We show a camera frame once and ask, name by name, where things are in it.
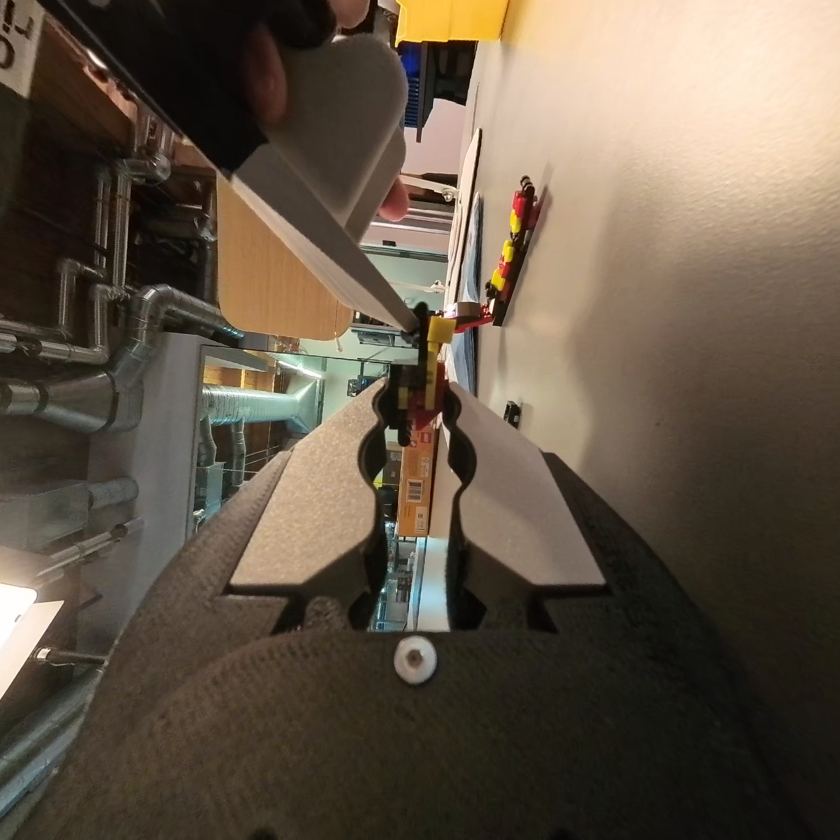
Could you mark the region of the long red yellow lego assembly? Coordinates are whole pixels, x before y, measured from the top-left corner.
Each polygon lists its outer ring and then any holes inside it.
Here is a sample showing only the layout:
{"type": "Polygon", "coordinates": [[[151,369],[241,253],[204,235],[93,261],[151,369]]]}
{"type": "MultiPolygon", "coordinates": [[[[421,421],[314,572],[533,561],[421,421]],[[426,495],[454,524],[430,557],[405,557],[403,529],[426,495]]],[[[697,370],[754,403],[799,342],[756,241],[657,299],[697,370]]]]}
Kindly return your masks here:
{"type": "Polygon", "coordinates": [[[511,201],[509,234],[501,248],[497,267],[484,286],[486,299],[481,302],[460,301],[444,310],[451,321],[454,335],[487,325],[501,327],[506,320],[532,238],[542,210],[536,185],[523,175],[511,201]]]}

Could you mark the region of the silver ventilation duct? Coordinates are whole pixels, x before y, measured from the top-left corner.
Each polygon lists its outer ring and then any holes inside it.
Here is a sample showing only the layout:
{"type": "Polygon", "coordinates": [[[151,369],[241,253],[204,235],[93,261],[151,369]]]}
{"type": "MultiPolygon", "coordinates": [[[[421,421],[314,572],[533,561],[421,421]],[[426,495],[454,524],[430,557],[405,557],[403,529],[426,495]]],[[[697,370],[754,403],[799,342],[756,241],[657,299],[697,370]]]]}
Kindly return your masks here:
{"type": "Polygon", "coordinates": [[[245,340],[200,288],[168,285],[130,294],[126,257],[134,183],[152,182],[141,159],[102,164],[93,197],[93,261],[57,264],[56,323],[2,318],[2,455],[23,449],[25,428],[49,443],[47,426],[74,435],[133,431],[143,411],[144,375],[169,327],[229,343],[245,340]]]}

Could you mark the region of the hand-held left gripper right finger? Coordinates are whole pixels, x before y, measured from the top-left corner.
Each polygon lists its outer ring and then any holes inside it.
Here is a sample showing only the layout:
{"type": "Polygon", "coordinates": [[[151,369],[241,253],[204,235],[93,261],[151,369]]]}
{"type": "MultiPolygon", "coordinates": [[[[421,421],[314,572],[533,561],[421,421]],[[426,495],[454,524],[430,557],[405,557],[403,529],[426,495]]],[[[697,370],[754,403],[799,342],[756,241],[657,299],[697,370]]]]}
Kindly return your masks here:
{"type": "Polygon", "coordinates": [[[452,501],[448,627],[474,629],[499,606],[528,619],[539,604],[602,595],[608,583],[546,455],[462,387],[444,398],[452,501]]]}

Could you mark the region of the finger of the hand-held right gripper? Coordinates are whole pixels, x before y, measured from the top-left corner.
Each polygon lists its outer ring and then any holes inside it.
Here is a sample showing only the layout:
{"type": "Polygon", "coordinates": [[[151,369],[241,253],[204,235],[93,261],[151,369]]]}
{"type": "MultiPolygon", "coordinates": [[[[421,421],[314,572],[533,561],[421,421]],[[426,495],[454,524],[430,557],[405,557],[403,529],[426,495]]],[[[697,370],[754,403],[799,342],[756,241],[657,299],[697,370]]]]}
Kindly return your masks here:
{"type": "Polygon", "coordinates": [[[419,329],[414,311],[275,146],[260,145],[233,172],[231,186],[344,305],[399,330],[419,329]]]}

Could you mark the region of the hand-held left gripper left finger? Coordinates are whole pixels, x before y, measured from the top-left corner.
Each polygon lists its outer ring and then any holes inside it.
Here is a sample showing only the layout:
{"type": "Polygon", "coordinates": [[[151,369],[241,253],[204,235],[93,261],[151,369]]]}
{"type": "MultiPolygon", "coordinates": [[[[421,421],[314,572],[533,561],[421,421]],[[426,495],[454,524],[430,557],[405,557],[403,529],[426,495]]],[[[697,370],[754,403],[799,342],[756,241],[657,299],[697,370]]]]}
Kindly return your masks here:
{"type": "Polygon", "coordinates": [[[326,597],[367,630],[382,591],[387,546],[374,479],[385,466],[380,401],[387,380],[351,398],[306,436],[281,471],[227,588],[289,599],[326,597]]]}

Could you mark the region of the open instruction booklet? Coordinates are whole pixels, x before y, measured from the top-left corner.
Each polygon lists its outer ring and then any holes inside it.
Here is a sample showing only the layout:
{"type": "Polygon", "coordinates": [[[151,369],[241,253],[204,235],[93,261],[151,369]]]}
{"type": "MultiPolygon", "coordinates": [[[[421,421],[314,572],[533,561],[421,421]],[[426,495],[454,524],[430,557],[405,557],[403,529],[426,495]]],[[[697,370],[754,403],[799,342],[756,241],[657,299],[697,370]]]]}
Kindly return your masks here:
{"type": "MultiPolygon", "coordinates": [[[[481,303],[482,232],[484,228],[484,199],[474,194],[466,228],[465,252],[459,276],[457,302],[481,303]]],[[[446,353],[446,371],[450,381],[460,385],[473,396],[478,394],[478,328],[457,333],[446,353]]]]}

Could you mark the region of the orange cardboard lego box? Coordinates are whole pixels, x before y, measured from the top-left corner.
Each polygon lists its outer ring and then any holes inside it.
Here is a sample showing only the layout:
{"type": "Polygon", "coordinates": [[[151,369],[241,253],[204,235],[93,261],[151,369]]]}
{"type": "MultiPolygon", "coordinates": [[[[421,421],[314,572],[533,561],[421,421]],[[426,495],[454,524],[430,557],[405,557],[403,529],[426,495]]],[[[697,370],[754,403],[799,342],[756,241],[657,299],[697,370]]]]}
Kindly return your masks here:
{"type": "Polygon", "coordinates": [[[402,448],[395,534],[416,539],[428,535],[434,493],[438,429],[431,423],[411,432],[402,448]]]}

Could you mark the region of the small black yellow lego assembly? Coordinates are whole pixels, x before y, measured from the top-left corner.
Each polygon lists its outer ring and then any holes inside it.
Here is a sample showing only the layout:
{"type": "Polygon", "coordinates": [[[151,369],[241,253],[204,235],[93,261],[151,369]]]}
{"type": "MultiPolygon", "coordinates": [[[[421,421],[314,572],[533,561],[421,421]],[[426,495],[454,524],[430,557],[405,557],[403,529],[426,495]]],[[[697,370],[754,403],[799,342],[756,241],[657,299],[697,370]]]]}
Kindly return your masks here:
{"type": "Polygon", "coordinates": [[[455,336],[456,322],[424,303],[415,309],[418,326],[404,334],[417,351],[414,364],[393,364],[379,401],[385,427],[405,448],[412,435],[432,423],[444,409],[447,391],[444,349],[455,336]]]}

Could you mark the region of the person's right hand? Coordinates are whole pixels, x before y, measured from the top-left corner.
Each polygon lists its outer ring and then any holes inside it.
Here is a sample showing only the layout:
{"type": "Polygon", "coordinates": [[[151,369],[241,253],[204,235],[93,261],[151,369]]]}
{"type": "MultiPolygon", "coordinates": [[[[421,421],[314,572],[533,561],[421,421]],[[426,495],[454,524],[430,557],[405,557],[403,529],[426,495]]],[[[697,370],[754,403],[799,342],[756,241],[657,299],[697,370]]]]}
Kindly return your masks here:
{"type": "Polygon", "coordinates": [[[287,74],[277,34],[315,35],[320,43],[326,31],[360,26],[370,6],[368,1],[283,2],[258,22],[245,39],[240,66],[245,98],[261,126],[278,125],[288,111],[287,74]]]}

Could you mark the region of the yellow plastic bin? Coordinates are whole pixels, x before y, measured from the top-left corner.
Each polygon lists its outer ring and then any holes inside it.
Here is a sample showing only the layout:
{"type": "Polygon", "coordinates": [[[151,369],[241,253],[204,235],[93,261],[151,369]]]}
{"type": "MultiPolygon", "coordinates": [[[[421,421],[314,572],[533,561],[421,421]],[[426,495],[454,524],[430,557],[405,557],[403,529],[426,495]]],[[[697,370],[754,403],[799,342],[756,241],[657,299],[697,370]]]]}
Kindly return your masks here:
{"type": "Polygon", "coordinates": [[[395,44],[498,41],[508,1],[398,1],[395,44]]]}

